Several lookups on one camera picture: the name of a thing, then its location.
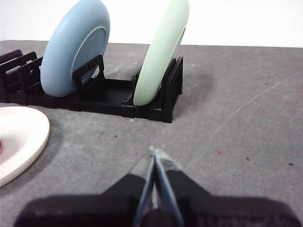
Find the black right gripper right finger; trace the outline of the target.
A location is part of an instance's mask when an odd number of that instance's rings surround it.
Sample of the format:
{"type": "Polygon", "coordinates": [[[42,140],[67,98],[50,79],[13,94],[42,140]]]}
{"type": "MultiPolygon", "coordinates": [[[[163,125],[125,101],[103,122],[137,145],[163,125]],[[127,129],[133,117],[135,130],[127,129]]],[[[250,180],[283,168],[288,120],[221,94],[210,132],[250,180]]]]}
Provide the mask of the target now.
{"type": "Polygon", "coordinates": [[[285,203],[265,197],[217,196],[186,175],[161,149],[154,151],[164,207],[182,227],[299,227],[285,203]]]}

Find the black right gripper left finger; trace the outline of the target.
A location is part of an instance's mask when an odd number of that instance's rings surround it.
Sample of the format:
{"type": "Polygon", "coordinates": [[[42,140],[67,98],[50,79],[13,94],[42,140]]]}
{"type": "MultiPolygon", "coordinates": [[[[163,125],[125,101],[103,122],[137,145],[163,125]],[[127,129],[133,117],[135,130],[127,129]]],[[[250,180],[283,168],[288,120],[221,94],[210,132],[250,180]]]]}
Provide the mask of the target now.
{"type": "Polygon", "coordinates": [[[137,227],[153,188],[155,153],[150,148],[102,194],[53,195],[29,202],[16,227],[137,227]]]}

